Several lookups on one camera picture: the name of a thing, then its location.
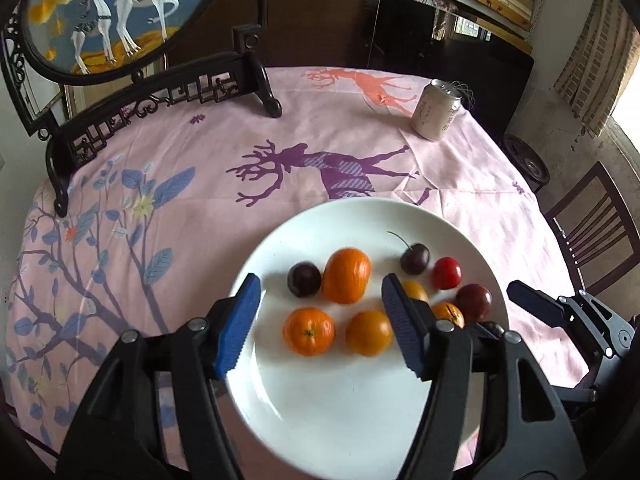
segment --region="aluminum can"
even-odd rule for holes
[[[424,87],[411,117],[411,126],[418,135],[440,140],[462,107],[462,94],[450,83],[432,79]]]

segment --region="tangerine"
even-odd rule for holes
[[[322,275],[322,293],[338,304],[353,304],[363,297],[371,275],[371,260],[359,249],[335,251]]]
[[[460,328],[465,327],[465,317],[462,315],[462,312],[460,312],[460,309],[453,303],[439,303],[432,306],[431,311],[437,319],[448,319]]]
[[[320,355],[334,343],[334,320],[319,308],[299,308],[287,317],[282,336],[295,353],[305,357]]]
[[[404,288],[405,293],[409,298],[412,298],[412,300],[429,303],[429,297],[420,283],[414,282],[414,280],[405,280],[402,282],[402,288]]]
[[[389,318],[379,310],[359,312],[347,325],[346,343],[352,352],[364,357],[381,354],[394,338]]]

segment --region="screw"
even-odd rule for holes
[[[187,326],[192,332],[200,332],[207,327],[207,320],[203,317],[194,317],[187,323]]]
[[[517,345],[520,341],[522,341],[520,334],[514,332],[513,330],[508,330],[507,332],[505,332],[504,338],[507,340],[507,343],[511,343],[514,345]]]
[[[133,343],[136,339],[138,339],[138,331],[137,330],[125,330],[120,336],[120,340],[123,343]]]
[[[441,332],[453,332],[455,325],[448,319],[439,319],[436,321],[436,328]]]

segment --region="table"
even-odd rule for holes
[[[572,285],[535,196],[461,110],[440,142],[408,117],[428,80],[343,68],[269,69],[282,118],[255,96],[160,108],[110,139],[69,186],[56,218],[49,184],[28,214],[7,329],[20,424],[59,450],[97,365],[129,327],[173,331],[225,297],[242,263],[295,213],[349,196],[411,202],[458,227],[503,290],[515,279],[557,297]],[[560,329],[507,302],[510,326],[553,384],[586,366]],[[168,457],[183,463],[168,378],[159,404]],[[280,462],[218,392],[247,478],[304,475]],[[468,463],[474,442],[458,465]]]

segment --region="red cherry tomato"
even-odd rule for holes
[[[436,288],[441,290],[455,288],[460,284],[461,280],[462,269],[460,269],[460,264],[453,258],[445,256],[433,266],[431,281]]]

